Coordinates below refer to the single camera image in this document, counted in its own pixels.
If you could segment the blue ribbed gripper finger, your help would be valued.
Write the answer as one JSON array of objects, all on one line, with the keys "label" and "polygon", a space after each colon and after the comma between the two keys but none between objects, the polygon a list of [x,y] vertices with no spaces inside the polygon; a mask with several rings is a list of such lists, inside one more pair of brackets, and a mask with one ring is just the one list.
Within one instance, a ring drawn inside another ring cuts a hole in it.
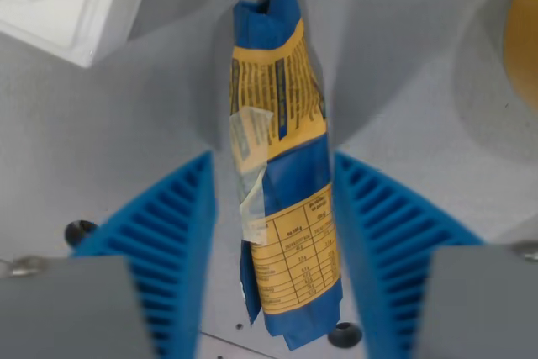
[{"label": "blue ribbed gripper finger", "polygon": [[3,261],[2,357],[195,357],[215,222],[204,153],[79,227],[69,256]]},{"label": "blue ribbed gripper finger", "polygon": [[487,243],[335,155],[335,222],[370,358],[534,358],[537,222]]}]

